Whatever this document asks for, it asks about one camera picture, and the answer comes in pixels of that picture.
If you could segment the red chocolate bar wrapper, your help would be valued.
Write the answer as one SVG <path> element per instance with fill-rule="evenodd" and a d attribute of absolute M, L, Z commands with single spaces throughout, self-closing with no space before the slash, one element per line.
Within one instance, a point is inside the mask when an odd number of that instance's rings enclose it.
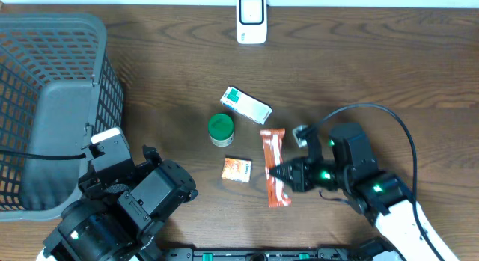
<path fill-rule="evenodd" d="M 272 175 L 272 169 L 282 163 L 281 150 L 285 129 L 262 129 L 260 136 L 263 140 L 265 158 L 266 190 L 269 207 L 290 206 L 292 200 L 284 193 L 284 183 Z"/>

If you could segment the small orange snack packet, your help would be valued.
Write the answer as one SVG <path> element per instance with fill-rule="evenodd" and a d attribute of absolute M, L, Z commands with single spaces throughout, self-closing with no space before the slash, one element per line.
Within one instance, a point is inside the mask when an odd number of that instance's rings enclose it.
<path fill-rule="evenodd" d="M 225 158 L 221 178 L 247 183 L 251 178 L 251 168 L 250 160 Z"/>

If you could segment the green lid jar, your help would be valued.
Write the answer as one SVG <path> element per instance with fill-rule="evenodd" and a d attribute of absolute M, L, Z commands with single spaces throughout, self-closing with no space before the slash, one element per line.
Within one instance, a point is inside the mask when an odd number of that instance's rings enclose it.
<path fill-rule="evenodd" d="M 234 140 L 234 122 L 226 114 L 215 114 L 208 121 L 210 140 L 217 147 L 227 147 Z"/>

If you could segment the white green carton box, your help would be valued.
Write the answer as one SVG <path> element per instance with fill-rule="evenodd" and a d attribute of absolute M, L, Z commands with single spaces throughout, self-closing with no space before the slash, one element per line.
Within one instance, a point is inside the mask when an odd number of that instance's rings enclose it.
<path fill-rule="evenodd" d="M 261 125 L 265 124 L 266 120 L 272 113 L 272 109 L 268 105 L 256 100 L 246 93 L 243 93 L 235 87 L 227 88 L 220 99 L 220 103 Z"/>

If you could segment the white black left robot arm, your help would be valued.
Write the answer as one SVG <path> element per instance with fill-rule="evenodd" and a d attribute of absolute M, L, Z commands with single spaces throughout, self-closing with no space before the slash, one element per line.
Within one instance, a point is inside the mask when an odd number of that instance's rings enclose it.
<path fill-rule="evenodd" d="M 109 184 L 94 174 L 79 182 L 82 198 L 61 214 L 38 260 L 164 260 L 155 242 L 166 220 L 198 196 L 178 163 L 143 146 L 145 161 L 109 168 Z"/>

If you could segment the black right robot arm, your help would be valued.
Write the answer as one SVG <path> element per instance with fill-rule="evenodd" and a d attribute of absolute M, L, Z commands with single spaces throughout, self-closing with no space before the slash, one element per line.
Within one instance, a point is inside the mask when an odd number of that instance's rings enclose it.
<path fill-rule="evenodd" d="M 294 192 L 315 188 L 344 192 L 346 204 L 378 229 L 382 238 L 349 255 L 372 260 L 379 250 L 402 260 L 456 260 L 433 229 L 412 190 L 396 174 L 379 168 L 366 133 L 357 123 L 339 124 L 329 133 L 334 158 L 324 159 L 316 135 L 308 135 L 306 157 L 276 165 L 269 173 Z"/>

